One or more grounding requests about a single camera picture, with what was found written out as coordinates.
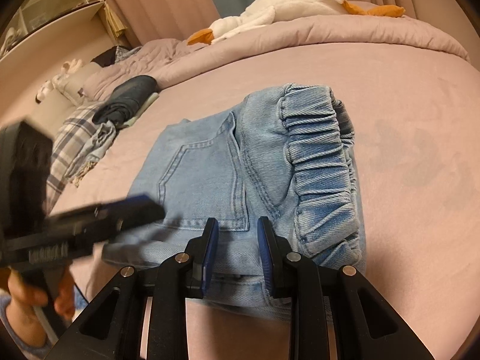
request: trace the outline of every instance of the light blue jeans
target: light blue jeans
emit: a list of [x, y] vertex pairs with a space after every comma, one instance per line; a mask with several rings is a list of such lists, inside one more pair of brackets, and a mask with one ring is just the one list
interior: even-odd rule
[[168, 126], [130, 195], [149, 194], [165, 220], [120, 235], [104, 260], [156, 266], [215, 217], [220, 238], [205, 302], [242, 314], [288, 318], [268, 296], [256, 223], [317, 264], [365, 269], [365, 237], [353, 157], [354, 132], [330, 88], [288, 84], [248, 95], [217, 115]]

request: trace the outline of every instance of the light blue cloth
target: light blue cloth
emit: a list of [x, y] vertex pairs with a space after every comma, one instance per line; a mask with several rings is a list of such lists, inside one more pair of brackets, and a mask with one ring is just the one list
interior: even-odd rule
[[18, 348], [22, 351], [22, 353], [25, 356], [29, 356], [29, 359], [35, 359], [35, 358], [43, 359], [48, 354], [48, 352], [50, 352], [50, 350], [52, 349], [51, 343], [47, 339], [45, 342], [45, 345], [41, 348], [28, 346], [15, 334], [14, 330], [11, 328], [7, 320], [6, 309], [7, 309], [7, 306], [10, 304], [10, 300], [11, 300], [10, 295], [6, 293], [0, 294], [0, 321], [3, 322], [3, 326], [5, 326], [5, 329], [10, 334], [15, 344], [17, 344]]
[[112, 145], [116, 135], [117, 131], [111, 121], [100, 124], [97, 132], [85, 142], [85, 145], [68, 167], [65, 177], [72, 179], [80, 174], [89, 163], [100, 161]]
[[288, 318], [268, 297], [256, 223], [317, 264], [365, 269], [365, 238], [353, 158], [354, 132], [330, 88], [288, 84], [252, 93], [236, 107], [168, 126], [130, 195], [149, 194], [166, 218], [120, 235], [103, 258], [156, 266], [217, 218], [220, 238], [206, 301], [243, 314]]

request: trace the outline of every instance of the black clamp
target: black clamp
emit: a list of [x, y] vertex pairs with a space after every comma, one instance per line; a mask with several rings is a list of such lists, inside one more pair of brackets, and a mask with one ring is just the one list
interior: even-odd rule
[[[257, 226], [263, 274], [274, 298], [292, 299], [290, 360], [330, 359], [324, 297], [330, 299], [339, 360], [433, 360], [432, 355], [363, 275], [352, 266], [318, 267]], [[153, 297], [148, 360], [187, 360], [185, 299], [208, 290], [218, 243], [209, 218], [201, 237], [159, 267], [124, 267], [93, 299], [46, 360], [137, 360], [147, 297]]]
[[43, 203], [50, 174], [52, 141], [25, 122], [0, 130], [0, 267], [18, 270], [49, 296], [34, 311], [56, 343], [69, 322], [54, 310], [66, 264], [90, 255], [93, 245], [165, 217], [146, 196], [94, 204], [46, 217]]

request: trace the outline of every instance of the plaid blanket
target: plaid blanket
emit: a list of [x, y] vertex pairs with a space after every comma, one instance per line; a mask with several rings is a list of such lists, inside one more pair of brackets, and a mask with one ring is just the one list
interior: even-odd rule
[[92, 117], [100, 105], [78, 107], [57, 132], [52, 150], [50, 175], [46, 180], [47, 213], [53, 209], [68, 183], [65, 177], [68, 167], [98, 129], [98, 126], [92, 123]]

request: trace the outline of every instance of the stuffed goose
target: stuffed goose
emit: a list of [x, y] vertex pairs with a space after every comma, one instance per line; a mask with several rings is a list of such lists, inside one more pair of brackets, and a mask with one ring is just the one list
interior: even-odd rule
[[405, 9], [396, 5], [365, 11], [347, 0], [255, 0], [240, 16], [215, 20], [209, 28], [194, 33], [187, 43], [213, 44], [253, 28], [299, 17], [342, 14], [400, 17], [404, 13]]

